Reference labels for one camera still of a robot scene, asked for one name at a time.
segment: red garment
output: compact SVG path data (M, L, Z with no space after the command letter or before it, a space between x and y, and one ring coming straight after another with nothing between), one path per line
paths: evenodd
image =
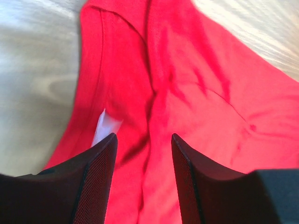
M123 120L107 224L179 224L176 132L241 172L299 167L299 84L188 0L89 0L73 114L46 168Z

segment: clothing label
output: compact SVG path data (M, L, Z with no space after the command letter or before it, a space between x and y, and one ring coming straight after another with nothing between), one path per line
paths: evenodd
M98 144L111 133L117 133L120 129L122 121L110 117L106 110L99 117L97 129L93 138L92 146Z

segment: table surface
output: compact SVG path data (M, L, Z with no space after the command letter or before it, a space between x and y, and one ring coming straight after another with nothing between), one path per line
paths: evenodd
M0 1L0 173L36 174L70 118L85 0ZM299 81L298 0L195 0L196 6Z

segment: gray surface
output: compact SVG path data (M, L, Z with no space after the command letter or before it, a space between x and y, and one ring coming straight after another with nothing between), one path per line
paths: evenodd
M84 0L0 1L0 172L38 172L61 137L78 78ZM208 16L299 80L299 1L196 0Z

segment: red towel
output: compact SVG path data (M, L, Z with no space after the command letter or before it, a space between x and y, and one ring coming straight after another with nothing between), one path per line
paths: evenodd
M179 224L176 132L241 172L299 167L299 84L189 0L89 0L73 114L47 168L123 120L107 224Z

